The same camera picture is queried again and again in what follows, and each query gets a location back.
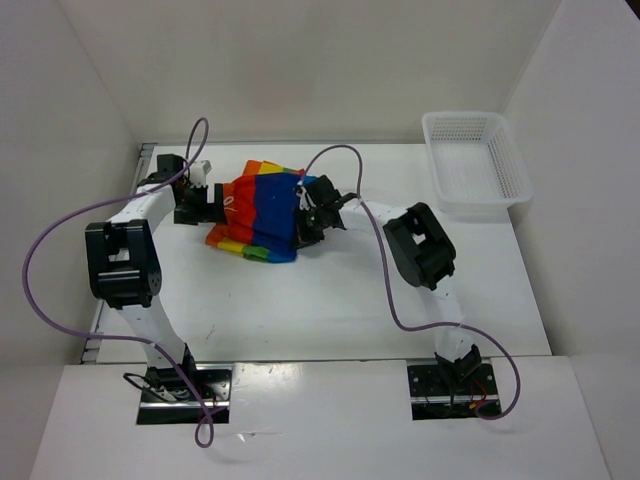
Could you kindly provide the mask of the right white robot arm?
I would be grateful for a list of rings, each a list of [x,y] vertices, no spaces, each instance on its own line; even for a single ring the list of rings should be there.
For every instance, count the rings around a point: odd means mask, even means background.
[[[464,391],[473,382],[481,355],[463,328],[464,315],[454,292],[455,247],[431,208],[423,202],[401,208],[365,201],[355,193],[343,195],[325,175],[299,181],[296,194],[300,199],[296,210],[300,247],[322,241],[329,228],[372,230],[394,323],[407,333],[434,329],[440,385],[450,393]],[[419,292],[426,324],[409,326],[400,320],[392,292],[391,266]]]

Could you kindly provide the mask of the rainbow striped shorts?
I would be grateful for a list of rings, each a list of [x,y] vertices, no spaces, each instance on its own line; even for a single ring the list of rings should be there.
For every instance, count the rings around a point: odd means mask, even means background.
[[[296,185],[302,174],[269,161],[247,161],[239,177],[221,183],[225,220],[213,223],[205,244],[247,260],[295,261]]]

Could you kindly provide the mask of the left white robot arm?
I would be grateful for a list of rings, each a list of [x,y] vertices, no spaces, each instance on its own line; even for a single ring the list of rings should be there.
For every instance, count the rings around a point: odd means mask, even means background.
[[[179,224],[222,218],[222,189],[208,201],[211,164],[199,160],[187,172],[175,154],[157,157],[157,170],[136,186],[134,198],[106,222],[85,229],[90,288],[143,338],[146,381],[158,398],[192,400],[200,385],[195,360],[161,304],[162,271],[153,233],[169,214]]]

